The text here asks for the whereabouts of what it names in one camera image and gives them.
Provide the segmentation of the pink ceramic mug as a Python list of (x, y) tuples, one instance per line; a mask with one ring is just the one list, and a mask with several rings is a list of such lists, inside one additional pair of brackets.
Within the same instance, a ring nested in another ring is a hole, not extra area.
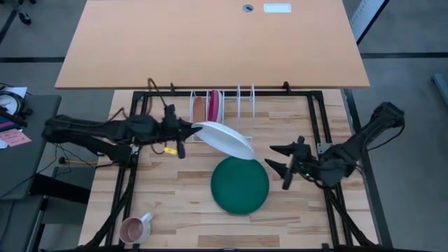
[(122, 222), (119, 230), (120, 241), (125, 244), (142, 244), (151, 235), (151, 221), (154, 214), (148, 212), (140, 218), (129, 217)]

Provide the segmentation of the light tan desk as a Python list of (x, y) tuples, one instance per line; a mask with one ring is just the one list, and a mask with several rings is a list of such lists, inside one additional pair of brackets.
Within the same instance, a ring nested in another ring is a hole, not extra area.
[[(270, 3), (292, 12), (265, 13)], [(56, 87), (143, 88), (149, 78), (177, 88), (370, 84), (342, 0), (88, 0)]]

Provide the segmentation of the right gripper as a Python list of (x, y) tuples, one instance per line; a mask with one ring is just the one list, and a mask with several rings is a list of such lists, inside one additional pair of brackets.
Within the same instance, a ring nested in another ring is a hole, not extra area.
[(315, 182), (313, 168), (316, 164), (316, 158), (312, 155), (311, 147), (305, 143), (305, 138), (303, 136), (299, 136), (296, 142), (292, 142), (288, 145), (270, 146), (269, 148), (282, 155), (288, 157), (291, 156), (289, 167), (284, 163), (265, 159), (265, 162), (281, 178), (283, 178), (283, 189), (290, 188), (295, 174), (301, 175), (301, 177), (308, 182)]

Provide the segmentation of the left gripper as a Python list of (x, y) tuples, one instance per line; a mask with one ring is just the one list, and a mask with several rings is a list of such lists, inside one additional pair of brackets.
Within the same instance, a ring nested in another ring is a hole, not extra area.
[(162, 129), (166, 140), (175, 141), (177, 155), (179, 159), (186, 157), (184, 141), (202, 129), (201, 125), (191, 122), (182, 122), (182, 129), (176, 117), (175, 105), (170, 104), (164, 107), (164, 118), (162, 119)]

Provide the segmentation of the white plate with green underside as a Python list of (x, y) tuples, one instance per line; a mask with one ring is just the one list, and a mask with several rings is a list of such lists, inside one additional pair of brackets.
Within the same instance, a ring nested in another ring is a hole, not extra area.
[(238, 131), (218, 122), (197, 122), (191, 126), (199, 129), (195, 134), (206, 144), (235, 158), (255, 160), (251, 142)]

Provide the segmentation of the white plate with pink underside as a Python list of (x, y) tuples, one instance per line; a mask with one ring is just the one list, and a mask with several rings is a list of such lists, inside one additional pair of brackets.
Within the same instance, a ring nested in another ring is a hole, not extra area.
[(218, 90), (212, 90), (209, 95), (208, 121), (221, 123), (223, 120), (223, 95)]

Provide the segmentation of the black case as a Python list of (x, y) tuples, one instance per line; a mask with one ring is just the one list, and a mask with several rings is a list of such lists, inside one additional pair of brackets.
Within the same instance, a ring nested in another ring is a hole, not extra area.
[(90, 190), (57, 180), (53, 177), (36, 174), (32, 179), (29, 195), (45, 195), (70, 202), (87, 204), (90, 197)]

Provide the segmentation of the white perforated computer case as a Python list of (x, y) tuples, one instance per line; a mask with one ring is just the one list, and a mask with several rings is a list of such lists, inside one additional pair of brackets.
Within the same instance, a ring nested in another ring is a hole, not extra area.
[(349, 22), (359, 45), (390, 0), (361, 0)]

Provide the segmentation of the blue flat item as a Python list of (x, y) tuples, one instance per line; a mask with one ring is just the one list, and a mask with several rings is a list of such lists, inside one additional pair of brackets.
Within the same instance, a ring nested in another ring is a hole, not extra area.
[(12, 130), (12, 129), (20, 129), (20, 125), (13, 121), (10, 121), (7, 118), (0, 116), (0, 132)]

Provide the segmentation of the white paper sheet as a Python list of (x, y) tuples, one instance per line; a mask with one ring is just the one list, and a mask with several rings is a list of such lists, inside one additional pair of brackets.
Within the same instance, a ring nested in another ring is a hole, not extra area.
[(25, 102), (26, 87), (0, 87), (0, 106)]

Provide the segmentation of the black chair base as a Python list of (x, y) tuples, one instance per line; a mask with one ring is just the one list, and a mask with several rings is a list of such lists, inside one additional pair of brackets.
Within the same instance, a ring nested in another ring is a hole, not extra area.
[(12, 7), (13, 10), (19, 15), (20, 21), (24, 25), (30, 25), (32, 23), (29, 15), (23, 11), (22, 5), (24, 2), (28, 1), (30, 4), (36, 4), (37, 0), (6, 0)]

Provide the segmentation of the pink paper note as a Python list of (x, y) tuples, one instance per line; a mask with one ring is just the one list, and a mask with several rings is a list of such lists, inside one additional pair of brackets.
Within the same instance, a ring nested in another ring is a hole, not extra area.
[(31, 142), (21, 129), (10, 129), (0, 132), (0, 149), (19, 146)]

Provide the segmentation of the orange plate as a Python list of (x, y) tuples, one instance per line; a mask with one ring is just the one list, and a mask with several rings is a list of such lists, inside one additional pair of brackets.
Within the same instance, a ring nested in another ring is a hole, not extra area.
[(200, 123), (206, 120), (206, 101), (203, 97), (196, 97), (192, 104), (192, 121)]

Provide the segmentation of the dark grey side table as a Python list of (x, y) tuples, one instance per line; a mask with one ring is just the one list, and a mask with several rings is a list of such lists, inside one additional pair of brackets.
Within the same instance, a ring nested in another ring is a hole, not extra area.
[(62, 98), (59, 95), (32, 95), (26, 98), (33, 113), (23, 129), (30, 142), (0, 149), (0, 200), (18, 200), (29, 193), (46, 140), (41, 136), (45, 121), (56, 116)]

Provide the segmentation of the white rectangular desk plate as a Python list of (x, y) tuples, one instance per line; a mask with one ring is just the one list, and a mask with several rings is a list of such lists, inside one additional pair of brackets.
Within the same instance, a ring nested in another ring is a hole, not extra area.
[(264, 3), (263, 10), (265, 13), (291, 13), (292, 6), (290, 3)]

